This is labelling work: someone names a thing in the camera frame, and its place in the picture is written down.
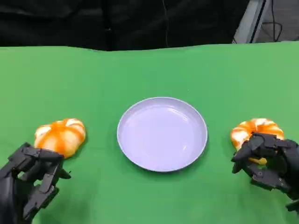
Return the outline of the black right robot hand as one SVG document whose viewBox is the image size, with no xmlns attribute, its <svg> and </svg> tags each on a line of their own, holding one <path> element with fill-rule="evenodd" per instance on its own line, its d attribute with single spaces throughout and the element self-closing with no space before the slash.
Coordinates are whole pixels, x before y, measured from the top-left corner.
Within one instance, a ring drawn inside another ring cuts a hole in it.
<svg viewBox="0 0 299 224">
<path fill-rule="evenodd" d="M 278 189 L 292 202 L 288 211 L 299 211 L 299 145 L 293 140 L 281 140 L 275 135 L 253 133 L 231 161 L 232 173 L 243 170 L 251 184 L 271 191 Z"/>
</svg>

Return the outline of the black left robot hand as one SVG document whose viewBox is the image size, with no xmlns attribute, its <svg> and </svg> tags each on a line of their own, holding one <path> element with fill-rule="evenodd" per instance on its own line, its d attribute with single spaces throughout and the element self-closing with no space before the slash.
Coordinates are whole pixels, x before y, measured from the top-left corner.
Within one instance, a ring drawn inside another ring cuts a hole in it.
<svg viewBox="0 0 299 224">
<path fill-rule="evenodd" d="M 60 153 L 25 142 L 0 170 L 0 222 L 30 224 L 58 194 L 59 179 L 70 179 Z"/>
</svg>

